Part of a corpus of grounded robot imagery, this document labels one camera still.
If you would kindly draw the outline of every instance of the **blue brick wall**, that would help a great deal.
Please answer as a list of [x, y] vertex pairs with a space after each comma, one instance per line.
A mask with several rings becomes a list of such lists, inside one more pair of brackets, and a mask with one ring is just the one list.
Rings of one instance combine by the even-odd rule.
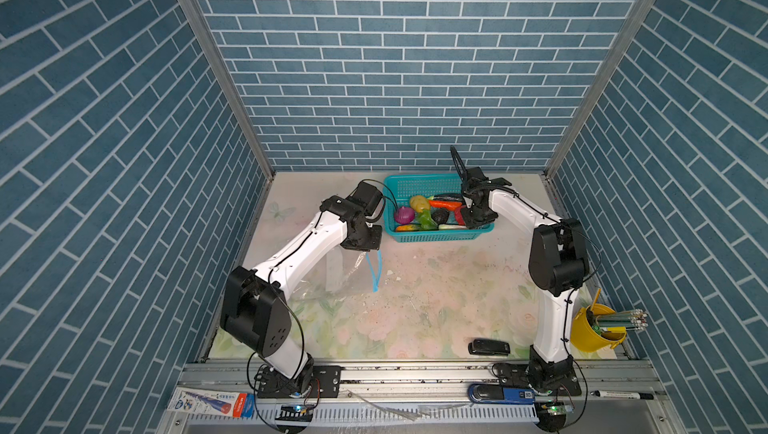
[[633, 0], [199, 0], [277, 170], [541, 170]]
[[144, 432], [264, 176], [176, 0], [0, 0], [0, 432]]
[[557, 172], [691, 432], [768, 420], [768, 0], [657, 0]]

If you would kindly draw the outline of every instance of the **yellow bucket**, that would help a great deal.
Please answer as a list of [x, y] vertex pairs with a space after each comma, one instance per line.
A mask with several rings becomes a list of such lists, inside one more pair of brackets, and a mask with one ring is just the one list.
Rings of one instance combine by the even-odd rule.
[[[616, 311], [603, 304], [595, 304], [592, 312], [594, 314], [613, 314]], [[621, 344], [621, 341], [626, 337], [626, 330], [623, 333], [603, 333], [602, 336], [594, 332], [587, 321], [587, 309], [585, 307], [582, 307], [576, 314], [571, 327], [571, 343], [581, 352], [595, 352], [606, 346], [616, 349], [616, 346]]]

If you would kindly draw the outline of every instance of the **carrot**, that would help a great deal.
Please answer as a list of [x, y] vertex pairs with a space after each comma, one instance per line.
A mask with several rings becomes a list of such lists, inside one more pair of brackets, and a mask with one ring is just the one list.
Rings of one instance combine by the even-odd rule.
[[430, 200], [429, 206], [432, 208], [445, 208], [448, 210], [454, 210], [460, 208], [463, 203], [455, 200]]

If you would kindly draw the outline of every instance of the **product box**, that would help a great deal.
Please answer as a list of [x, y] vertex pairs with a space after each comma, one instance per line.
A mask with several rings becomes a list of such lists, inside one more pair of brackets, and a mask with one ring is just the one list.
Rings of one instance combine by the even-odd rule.
[[168, 402], [168, 410], [250, 419], [254, 416], [254, 395], [177, 387]]

